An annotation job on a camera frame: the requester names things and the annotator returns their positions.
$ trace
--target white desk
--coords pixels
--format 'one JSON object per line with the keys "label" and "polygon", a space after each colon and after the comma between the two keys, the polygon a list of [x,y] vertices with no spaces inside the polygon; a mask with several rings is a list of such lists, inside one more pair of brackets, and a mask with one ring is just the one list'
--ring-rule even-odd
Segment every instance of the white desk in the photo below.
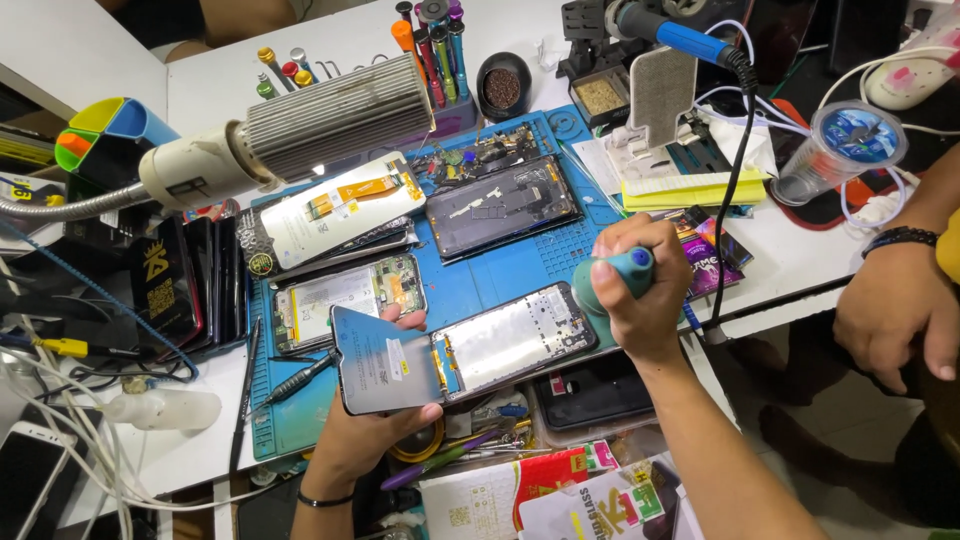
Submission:
{"label": "white desk", "polygon": [[[257,49],[263,46],[272,47],[281,59],[285,58],[286,51],[302,47],[311,61],[336,61],[341,72],[357,64],[369,64],[378,53],[391,57],[399,54],[389,30],[397,19],[395,3],[378,0],[170,64],[167,111],[170,125],[181,134],[190,134],[230,118],[244,118],[246,109],[261,99],[254,88],[256,75],[268,71],[256,58]],[[544,39],[548,49],[568,48],[561,28],[560,5],[563,3],[564,0],[463,0],[467,26],[464,54],[471,89],[475,91],[474,79],[480,63],[489,55],[506,50],[517,53],[530,65],[536,95],[532,110],[549,110],[570,103],[566,79],[557,80],[553,72],[545,73],[539,67],[534,45]],[[260,195],[248,193],[239,199],[248,205]],[[726,225],[754,253],[756,260],[746,268],[747,280],[728,290],[724,313],[763,305],[847,277],[856,270],[860,262],[857,253],[864,243],[850,237],[842,228],[828,233],[803,230],[789,222],[770,202],[756,209],[754,219],[728,220]],[[820,311],[824,306],[830,307],[832,298],[827,295],[820,302],[779,308],[777,317],[766,314],[752,317],[748,324],[736,326],[735,335],[765,330],[783,319],[793,320]],[[710,299],[697,301],[694,308],[698,317],[706,320],[711,309]],[[706,357],[693,345],[685,343],[698,377],[732,417]],[[178,432],[143,433],[133,428],[122,431],[124,446],[132,459],[141,461],[141,479],[147,491],[169,493],[228,472],[234,411],[239,404],[245,365],[246,351],[240,347],[212,358],[201,367],[203,375],[196,387],[216,391],[224,403],[224,412],[210,429],[195,436]],[[240,466],[246,468],[254,463],[248,431]],[[75,495],[62,525],[87,519],[96,503],[99,493],[95,487],[88,485],[78,490],[80,493]]]}

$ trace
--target hand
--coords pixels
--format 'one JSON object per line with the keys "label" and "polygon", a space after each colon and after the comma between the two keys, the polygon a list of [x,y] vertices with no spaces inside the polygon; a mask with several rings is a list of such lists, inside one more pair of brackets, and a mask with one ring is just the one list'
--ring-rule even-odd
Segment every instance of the hand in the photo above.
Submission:
{"label": "hand", "polygon": [[934,250],[916,243],[873,250],[837,303],[833,336],[861,369],[901,394],[909,344],[925,330],[924,360],[934,377],[956,378],[960,306]]}
{"label": "hand", "polygon": [[653,223],[646,213],[602,231],[593,244],[593,256],[619,255],[635,246],[648,248],[654,254],[654,282],[650,290],[635,300],[616,270],[606,262],[597,262],[590,270],[593,291],[610,313],[613,339],[635,362],[677,357],[677,318],[693,281],[693,270],[673,223]]}
{"label": "hand", "polygon": [[[380,316],[381,319],[396,321],[400,307],[390,305]],[[415,311],[403,317],[397,323],[403,328],[426,330],[426,313]],[[303,494],[313,498],[310,493],[320,493],[318,497],[337,499],[349,495],[351,489],[340,489],[352,484],[373,470],[387,449],[403,437],[429,426],[444,414],[437,404],[402,410],[388,417],[377,415],[349,416],[344,410],[340,388],[333,394],[333,403],[326,417],[324,430],[320,433],[313,459],[319,461],[315,472],[307,479],[310,486],[304,487]]]}

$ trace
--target phone repair workbench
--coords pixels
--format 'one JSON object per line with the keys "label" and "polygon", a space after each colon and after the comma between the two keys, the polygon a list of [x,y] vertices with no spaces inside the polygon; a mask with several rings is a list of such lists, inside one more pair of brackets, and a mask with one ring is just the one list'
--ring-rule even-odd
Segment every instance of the phone repair workbench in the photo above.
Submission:
{"label": "phone repair workbench", "polygon": [[[169,125],[181,134],[192,134],[226,119],[243,117],[247,108],[261,101],[252,91],[251,77],[255,79],[256,73],[263,70],[257,60],[257,50],[265,45],[276,51],[302,47],[314,60],[334,60],[340,66],[368,65],[371,58],[380,54],[390,58],[398,56],[400,50],[390,32],[397,19],[395,3],[377,0],[169,64]],[[478,91],[474,74],[483,60],[493,53],[510,51],[530,66],[531,112],[479,134],[474,130],[438,142],[445,149],[457,148],[471,144],[475,137],[524,127],[536,144],[537,154],[556,156],[554,159],[569,181],[583,217],[480,255],[447,261],[442,260],[423,214],[416,215],[415,230],[420,243],[409,253],[419,265],[428,307],[427,326],[431,330],[551,283],[570,282],[577,264],[589,257],[595,236],[619,219],[603,202],[603,195],[560,153],[560,143],[575,143],[591,137],[571,105],[568,81],[557,79],[554,69],[545,70],[538,65],[538,43],[547,54],[568,47],[557,20],[563,3],[562,0],[463,0],[468,14],[463,55],[469,70],[466,80],[471,95]],[[434,151],[429,145],[425,150]],[[406,158],[412,162],[421,155],[420,150],[415,149],[408,152]],[[304,186],[306,184],[288,187],[287,191],[298,191]],[[435,186],[424,184],[422,187],[429,194]],[[243,208],[249,208],[254,199],[260,198],[256,202],[266,203],[280,196],[279,191],[267,196],[250,192],[238,200]],[[729,337],[766,330],[835,306],[844,280],[859,266],[859,251],[867,241],[852,236],[844,228],[828,232],[801,229],[770,200],[764,200],[755,208],[753,219],[728,220],[725,226],[755,256],[755,261],[745,270],[749,279],[727,291],[722,305],[722,315],[727,321],[724,330]],[[261,316],[265,330],[260,334],[257,347],[253,405],[262,401],[277,384],[309,365],[302,361],[267,359],[275,355],[276,342],[273,314],[264,306],[267,297],[274,294],[276,290],[267,280],[254,283],[250,320]],[[691,306],[701,320],[709,319],[711,297],[697,299]],[[746,317],[737,320],[738,314]],[[615,347],[609,334],[598,335],[598,338],[599,345],[586,355],[596,356]],[[701,383],[735,422],[699,341],[691,331],[682,332],[682,341],[687,359]],[[200,366],[200,381],[192,387],[219,395],[224,411],[236,410],[241,400],[246,355],[245,348],[240,347],[210,358]],[[317,359],[322,354],[314,353],[311,357]],[[248,424],[240,468],[249,468],[262,460],[312,444],[322,427],[335,384],[336,370],[326,370],[282,409],[275,407],[252,427]],[[220,479],[218,485],[223,485],[222,478],[228,474],[233,421],[231,414],[223,414],[213,426],[199,434],[123,428],[121,440],[131,458],[139,462],[140,480],[151,495],[171,493],[216,479]],[[61,525],[87,519],[98,498],[99,491],[92,482],[78,487]],[[224,497],[215,491],[215,498]],[[104,511],[111,510],[111,505],[112,502],[108,502]],[[228,507],[218,510],[223,511],[229,516]]]}

